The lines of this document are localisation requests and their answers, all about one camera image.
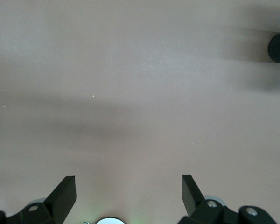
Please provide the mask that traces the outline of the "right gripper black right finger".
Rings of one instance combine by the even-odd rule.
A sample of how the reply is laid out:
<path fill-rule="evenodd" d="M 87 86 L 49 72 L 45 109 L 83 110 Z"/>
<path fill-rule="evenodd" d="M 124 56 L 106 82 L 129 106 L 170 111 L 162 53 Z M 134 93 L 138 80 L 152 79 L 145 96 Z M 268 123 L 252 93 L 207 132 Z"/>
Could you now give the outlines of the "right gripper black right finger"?
<path fill-rule="evenodd" d="M 274 224 L 274 219 L 262 208 L 242 206 L 234 212 L 215 199 L 206 199 L 192 175 L 182 175 L 182 201 L 187 216 L 180 224 Z"/>

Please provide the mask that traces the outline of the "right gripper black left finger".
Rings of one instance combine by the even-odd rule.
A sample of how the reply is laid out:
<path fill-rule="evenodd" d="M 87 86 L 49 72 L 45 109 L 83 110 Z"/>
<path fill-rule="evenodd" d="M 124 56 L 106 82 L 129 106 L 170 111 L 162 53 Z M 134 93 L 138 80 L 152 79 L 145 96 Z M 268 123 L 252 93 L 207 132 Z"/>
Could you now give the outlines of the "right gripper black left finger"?
<path fill-rule="evenodd" d="M 75 176 L 67 176 L 44 201 L 30 203 L 9 217 L 0 210 L 0 224 L 62 224 L 76 198 Z"/>

